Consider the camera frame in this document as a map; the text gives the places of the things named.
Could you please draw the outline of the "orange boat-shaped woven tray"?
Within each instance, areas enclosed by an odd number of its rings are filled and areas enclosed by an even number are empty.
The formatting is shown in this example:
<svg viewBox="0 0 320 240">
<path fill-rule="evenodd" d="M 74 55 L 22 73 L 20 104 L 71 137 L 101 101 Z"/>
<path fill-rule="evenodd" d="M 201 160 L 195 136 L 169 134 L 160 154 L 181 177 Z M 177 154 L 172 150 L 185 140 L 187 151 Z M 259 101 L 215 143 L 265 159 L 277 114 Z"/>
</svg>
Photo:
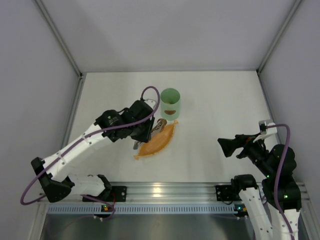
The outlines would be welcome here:
<svg viewBox="0 0 320 240">
<path fill-rule="evenodd" d="M 173 139 L 176 125 L 179 122 L 174 120 L 171 124 L 166 124 L 162 132 L 157 133 L 149 142 L 144 143 L 138 149 L 138 153 L 134 155 L 135 160 L 142 157 L 151 157 L 164 150 Z"/>
</svg>

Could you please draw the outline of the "metal tongs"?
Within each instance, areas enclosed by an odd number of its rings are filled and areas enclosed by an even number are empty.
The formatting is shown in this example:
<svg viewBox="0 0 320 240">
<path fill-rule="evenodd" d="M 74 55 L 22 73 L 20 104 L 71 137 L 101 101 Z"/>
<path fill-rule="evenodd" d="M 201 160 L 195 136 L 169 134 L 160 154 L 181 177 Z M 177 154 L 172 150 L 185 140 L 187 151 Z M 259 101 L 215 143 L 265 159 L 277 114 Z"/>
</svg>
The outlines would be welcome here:
<svg viewBox="0 0 320 240">
<path fill-rule="evenodd" d="M 161 130 L 161 118 L 159 118 L 159 119 L 157 120 L 156 125 L 153 127 L 152 132 L 151 132 L 151 138 L 150 138 L 150 140 L 151 140 L 156 134 L 160 133 L 160 132 L 161 132 L 160 130 Z M 134 145 L 133 145 L 133 150 L 138 150 L 139 147 L 140 147 L 141 145 L 143 145 L 143 144 L 144 144 L 144 142 L 135 141 L 135 142 L 134 142 Z"/>
</svg>

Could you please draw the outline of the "brown food toy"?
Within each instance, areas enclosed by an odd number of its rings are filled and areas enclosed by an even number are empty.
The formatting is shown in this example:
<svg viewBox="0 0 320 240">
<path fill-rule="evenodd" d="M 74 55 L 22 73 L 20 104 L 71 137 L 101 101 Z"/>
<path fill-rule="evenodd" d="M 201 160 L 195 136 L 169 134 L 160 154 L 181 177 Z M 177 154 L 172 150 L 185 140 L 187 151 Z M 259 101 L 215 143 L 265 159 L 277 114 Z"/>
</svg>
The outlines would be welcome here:
<svg viewBox="0 0 320 240">
<path fill-rule="evenodd" d="M 162 132 L 168 122 L 167 122 L 166 119 L 162 118 L 162 119 L 160 120 L 160 123 L 161 123 L 161 125 L 160 125 L 160 131 Z"/>
</svg>

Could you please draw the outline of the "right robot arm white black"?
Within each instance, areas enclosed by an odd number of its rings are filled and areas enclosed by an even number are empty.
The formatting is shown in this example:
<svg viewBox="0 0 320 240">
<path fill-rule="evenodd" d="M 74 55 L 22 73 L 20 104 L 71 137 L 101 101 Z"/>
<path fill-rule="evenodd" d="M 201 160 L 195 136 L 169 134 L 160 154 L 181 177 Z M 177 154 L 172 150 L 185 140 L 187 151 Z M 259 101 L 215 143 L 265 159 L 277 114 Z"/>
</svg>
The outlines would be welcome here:
<svg viewBox="0 0 320 240">
<path fill-rule="evenodd" d="M 253 175 L 236 175 L 230 180 L 229 194 L 244 203 L 257 240 L 296 240 L 302 198 L 293 178 L 295 153 L 288 144 L 276 144 L 267 150 L 260 136 L 218 138 L 225 157 L 241 149 L 236 157 L 251 160 L 265 177 L 258 187 Z"/>
</svg>

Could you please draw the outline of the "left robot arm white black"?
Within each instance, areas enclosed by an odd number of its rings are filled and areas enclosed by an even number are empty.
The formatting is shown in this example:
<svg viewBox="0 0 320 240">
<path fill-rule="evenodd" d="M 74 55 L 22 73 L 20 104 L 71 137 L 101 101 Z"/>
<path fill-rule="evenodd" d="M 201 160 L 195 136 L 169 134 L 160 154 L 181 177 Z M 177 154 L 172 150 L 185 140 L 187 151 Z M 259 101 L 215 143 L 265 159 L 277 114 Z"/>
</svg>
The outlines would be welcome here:
<svg viewBox="0 0 320 240">
<path fill-rule="evenodd" d="M 76 176 L 71 171 L 98 149 L 118 140 L 130 137 L 147 143 L 151 139 L 156 106 L 155 100 L 139 99 L 121 111 L 106 110 L 63 149 L 44 159 L 33 159 L 31 166 L 47 200 L 56 203 L 70 195 L 81 195 L 84 202 L 110 201 L 113 187 L 104 175 Z"/>
</svg>

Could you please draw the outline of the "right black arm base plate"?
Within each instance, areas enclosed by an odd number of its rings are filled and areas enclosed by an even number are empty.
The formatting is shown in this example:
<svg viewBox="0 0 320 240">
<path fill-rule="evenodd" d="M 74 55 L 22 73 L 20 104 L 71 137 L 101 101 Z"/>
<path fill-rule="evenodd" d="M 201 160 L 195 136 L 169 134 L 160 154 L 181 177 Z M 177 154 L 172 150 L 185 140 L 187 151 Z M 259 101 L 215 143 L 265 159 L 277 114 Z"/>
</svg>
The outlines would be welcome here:
<svg viewBox="0 0 320 240">
<path fill-rule="evenodd" d="M 241 200 L 237 189 L 232 185 L 216 185 L 215 192 L 218 202 L 234 202 Z"/>
</svg>

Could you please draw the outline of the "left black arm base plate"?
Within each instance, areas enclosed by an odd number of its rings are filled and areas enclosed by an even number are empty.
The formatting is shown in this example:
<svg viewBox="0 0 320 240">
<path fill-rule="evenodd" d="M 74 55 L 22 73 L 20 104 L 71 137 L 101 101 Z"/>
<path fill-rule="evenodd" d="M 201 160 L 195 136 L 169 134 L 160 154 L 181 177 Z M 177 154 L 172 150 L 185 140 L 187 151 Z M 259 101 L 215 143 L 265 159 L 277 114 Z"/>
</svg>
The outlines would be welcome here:
<svg viewBox="0 0 320 240">
<path fill-rule="evenodd" d="M 104 202 L 126 202 L 127 187 L 126 186 L 112 186 L 110 189 L 103 190 L 98 196 L 89 195 Z"/>
</svg>

